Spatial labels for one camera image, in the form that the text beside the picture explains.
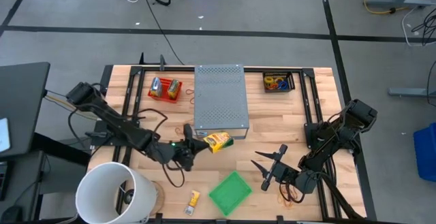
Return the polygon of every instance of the wooden table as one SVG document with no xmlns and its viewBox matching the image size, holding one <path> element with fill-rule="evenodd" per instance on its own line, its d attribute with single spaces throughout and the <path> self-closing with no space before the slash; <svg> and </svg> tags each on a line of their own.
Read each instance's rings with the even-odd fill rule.
<svg viewBox="0 0 436 224">
<path fill-rule="evenodd" d="M 120 113 L 125 99 L 130 67 L 129 65 L 115 65 L 113 67 L 106 95 L 108 104 Z M 314 71 L 322 114 L 324 120 L 326 120 L 341 109 L 337 88 L 331 68 L 316 67 Z M 148 92 L 146 91 L 155 76 L 176 78 L 183 82 L 183 90 L 176 104 L 155 101 L 147 96 Z M 227 219 L 276 220 L 277 215 L 283 215 L 287 221 L 318 221 L 322 219 L 316 190 L 314 190 L 313 194 L 306 195 L 303 203 L 294 204 L 288 208 L 279 201 L 280 194 L 277 183 L 272 182 L 267 192 L 260 189 L 263 181 L 262 175 L 250 162 L 253 159 L 269 169 L 272 161 L 254 152 L 258 150 L 272 153 L 278 151 L 281 144 L 286 144 L 288 150 L 283 156 L 282 162 L 297 168 L 300 158 L 309 152 L 303 130 L 303 124 L 306 120 L 297 75 L 294 76 L 294 80 L 296 83 L 294 91 L 267 94 L 264 92 L 262 84 L 262 73 L 246 73 L 245 81 L 250 120 L 247 138 L 235 141 L 233 146 L 216 154 L 212 154 L 207 150 L 199 153 L 194 161 L 193 170 L 185 172 L 186 182 L 181 188 L 175 188 L 168 182 L 160 164 L 151 161 L 136 151 L 132 153 L 130 167 L 149 180 L 158 182 L 165 191 L 165 202 L 163 208 L 159 211 L 163 213 L 163 218 L 224 218 L 219 209 L 212 203 L 208 193 L 230 172 L 236 170 L 253 189 L 253 193 Z M 307 87 L 310 87 L 308 79 L 306 83 Z M 136 94 L 135 89 L 136 87 L 134 87 L 132 94 Z M 145 74 L 140 109 L 154 108 L 168 116 L 169 119 L 157 131 L 161 135 L 160 141 L 162 142 L 183 138 L 183 135 L 178 133 L 178 129 L 181 131 L 185 123 L 193 124 L 194 105 L 189 102 L 193 95 L 187 95 L 185 93 L 186 89 L 194 90 L 193 72 L 164 71 L 157 73 L 148 71 Z M 315 111 L 310 89 L 308 89 L 308 94 L 311 110 Z M 134 99 L 131 99 L 129 114 L 131 114 L 133 104 Z M 153 112 L 145 112 L 141 116 L 146 116 L 146 119 L 141 120 L 140 123 L 143 128 L 154 129 L 161 120 L 160 115 Z M 316 121 L 314 112 L 312 116 L 313 120 Z M 101 148 L 89 163 L 89 169 L 111 161 L 113 151 L 113 147 Z M 121 151 L 120 160 L 123 158 L 123 153 Z M 352 155 L 346 150 L 340 150 L 334 155 L 334 161 L 337 167 L 337 186 L 339 190 L 358 214 L 366 216 Z M 169 172 L 169 174 L 175 184 L 181 182 L 180 172 Z M 200 200 L 192 217 L 183 212 L 189 201 L 191 190 L 201 192 Z M 326 199 L 328 212 L 333 217 L 332 202 L 327 188 Z"/>
</svg>

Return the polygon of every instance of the concrete floor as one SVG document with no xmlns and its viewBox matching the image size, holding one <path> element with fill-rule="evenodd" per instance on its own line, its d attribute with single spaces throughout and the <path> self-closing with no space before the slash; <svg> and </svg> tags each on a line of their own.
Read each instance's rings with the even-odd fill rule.
<svg viewBox="0 0 436 224">
<path fill-rule="evenodd" d="M 401 19 L 407 11 L 379 16 L 366 12 L 362 0 L 329 1 L 338 35 L 402 37 Z M 15 2 L 0 0 L 0 19 Z M 169 7 L 152 8 L 163 29 L 329 34 L 322 0 L 172 0 Z M 420 24 L 430 10 L 414 12 L 406 23 Z M 22 0 L 9 26 L 157 29 L 145 0 Z M 167 62 L 177 63 L 162 35 L 11 31 L 4 26 L 0 33 L 4 29 L 0 65 L 48 61 L 47 88 L 60 93 L 80 81 L 99 81 L 104 65 L 137 63 L 141 52 L 150 62 L 163 54 Z M 169 35 L 168 39 L 186 64 L 332 67 L 341 86 L 332 42 L 326 38 Z M 434 223 L 436 183 L 418 177 L 412 135 L 434 121 L 436 110 L 425 99 L 389 97 L 386 91 L 394 86 L 425 87 L 435 47 L 365 41 L 339 41 L 339 47 L 352 97 L 379 112 L 374 128 L 362 137 L 377 219 Z M 55 140 L 71 139 L 66 120 L 65 110 L 43 101 L 37 131 Z M 79 134 L 93 129 L 92 121 L 78 117 L 73 126 Z M 72 216 L 72 192 L 84 168 L 62 161 L 52 165 L 57 171 L 44 191 L 65 193 L 46 195 L 41 217 Z M 60 179 L 65 187 L 56 189 L 51 182 Z"/>
</svg>

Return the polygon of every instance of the blue bin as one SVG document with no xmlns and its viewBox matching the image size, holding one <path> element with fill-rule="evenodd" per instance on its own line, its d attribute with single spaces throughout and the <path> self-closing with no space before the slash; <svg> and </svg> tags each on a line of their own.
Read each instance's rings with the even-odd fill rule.
<svg viewBox="0 0 436 224">
<path fill-rule="evenodd" d="M 436 182 L 436 123 L 415 132 L 414 141 L 420 177 Z"/>
</svg>

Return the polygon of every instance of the green plastic tray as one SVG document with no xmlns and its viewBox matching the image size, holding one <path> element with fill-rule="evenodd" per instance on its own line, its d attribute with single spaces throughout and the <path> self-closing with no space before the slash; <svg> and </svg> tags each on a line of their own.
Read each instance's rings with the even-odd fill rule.
<svg viewBox="0 0 436 224">
<path fill-rule="evenodd" d="M 209 193 L 209 197 L 224 216 L 228 216 L 251 192 L 253 191 L 250 186 L 240 177 L 238 172 L 233 171 Z"/>
</svg>

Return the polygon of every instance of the perforated metal lid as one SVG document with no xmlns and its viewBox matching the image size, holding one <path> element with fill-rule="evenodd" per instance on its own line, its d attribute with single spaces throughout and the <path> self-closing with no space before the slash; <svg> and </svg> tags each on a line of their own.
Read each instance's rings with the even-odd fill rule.
<svg viewBox="0 0 436 224">
<path fill-rule="evenodd" d="M 195 129 L 249 128 L 242 65 L 200 65 L 195 71 Z"/>
</svg>

